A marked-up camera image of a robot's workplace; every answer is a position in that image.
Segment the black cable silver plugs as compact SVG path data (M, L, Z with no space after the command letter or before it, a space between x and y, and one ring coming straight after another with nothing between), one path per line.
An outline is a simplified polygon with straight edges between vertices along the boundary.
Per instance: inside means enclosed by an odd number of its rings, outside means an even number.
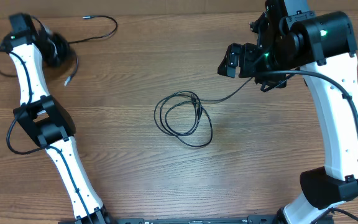
M95 19L95 18L103 18L103 19L108 19L110 21L112 21L114 23L114 29L110 32L108 32L107 34L104 35L99 35L99 36L94 36L94 37L88 37L85 39L80 39L80 40L72 40L72 41L68 41L68 45L70 47L71 50L71 54L70 56L66 59L70 59L71 57L75 58L75 68L72 71L72 73L70 74L70 76L65 80L65 84L69 84L73 77L76 75L77 71L78 71L78 67L79 67L79 58L76 54L76 52L71 48L71 45L73 44L79 44L79 43L83 43L83 42L88 42L91 40L97 40L97 39L108 39L111 36L113 36L117 30L118 30L118 22L117 20L115 20L115 18L111 17L111 16L105 16L105 15L88 15L88 16L84 16L83 19L84 20L90 20L90 19ZM34 44L38 50L40 51L40 32L41 31L47 31L49 34L52 34L54 32L52 32L47 26L45 26L38 18L36 18L33 15L30 14L26 14L26 13L17 13L17 14L13 14L11 16L9 16L9 22L11 23L12 26L12 31L10 33L8 33L8 35L6 35L3 40L0 43L0 53L4 52L5 54L8 54L10 51L13 50L14 41L18 41L18 40L22 40L25 44ZM42 61L41 61L41 66L44 67L49 67L43 60L42 57ZM11 74L6 74L4 72L2 72L0 70L0 75L5 76L5 77L12 77Z

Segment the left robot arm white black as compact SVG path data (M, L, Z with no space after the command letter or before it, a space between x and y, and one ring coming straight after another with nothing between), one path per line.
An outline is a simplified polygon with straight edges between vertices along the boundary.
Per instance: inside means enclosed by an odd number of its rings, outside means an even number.
M113 223L101 198L94 191L78 154L75 124L69 113L49 93L44 66L59 67L74 56L71 43L41 24L35 16L17 13L9 16L12 26L0 44L0 53L10 56L21 90L20 106L8 129L6 143L11 152L11 133L19 124L36 145L54 162L73 207L74 223Z

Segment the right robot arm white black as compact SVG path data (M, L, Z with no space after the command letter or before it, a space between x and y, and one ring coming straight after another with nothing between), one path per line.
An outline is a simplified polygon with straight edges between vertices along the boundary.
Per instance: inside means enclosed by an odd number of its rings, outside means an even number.
M265 2L250 24L256 44L231 44L218 73L253 78L267 92L302 75L314 101L324 166L300 175L301 194L274 223L328 223L328 214L358 197L357 42L341 11L316 15L306 1Z

